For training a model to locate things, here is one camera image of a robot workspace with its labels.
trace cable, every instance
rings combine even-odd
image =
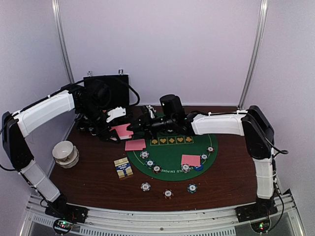
[[[40,206],[43,207],[43,208],[47,208],[47,206],[43,206],[43,205],[42,205],[43,201],[45,201],[44,198],[40,201]]]
[[[281,154],[283,154],[283,155],[287,155],[288,153],[289,153],[289,151],[288,150],[280,150],[280,149],[278,149],[278,148],[276,148],[275,147],[275,145],[273,145],[266,137],[265,137],[265,140],[267,141],[267,143],[269,143],[270,144],[270,146],[271,147],[273,147],[274,148],[274,150],[276,150],[278,153],[281,153]]]
[[[280,154],[280,152],[277,152],[272,158],[276,159],[276,157],[278,156],[278,154]]]
[[[278,221],[274,224],[273,227],[271,227],[269,230],[267,230],[266,233],[269,233],[270,231],[272,231],[279,224],[279,222],[280,222],[280,220],[284,214],[284,201],[282,200],[282,197],[280,196],[279,192],[277,191],[277,187],[276,187],[275,183],[274,183],[274,188],[275,188],[275,192],[276,192],[277,196],[279,197],[279,199],[282,203],[282,212],[281,212],[281,215],[280,215]]]
[[[2,129],[0,130],[0,135],[2,134],[2,132],[4,131],[6,125],[9,123],[9,121],[11,121],[11,119],[9,119],[2,127]],[[1,164],[0,164],[0,168],[5,170],[5,171],[17,171],[16,169],[7,169],[5,167],[3,167]]]

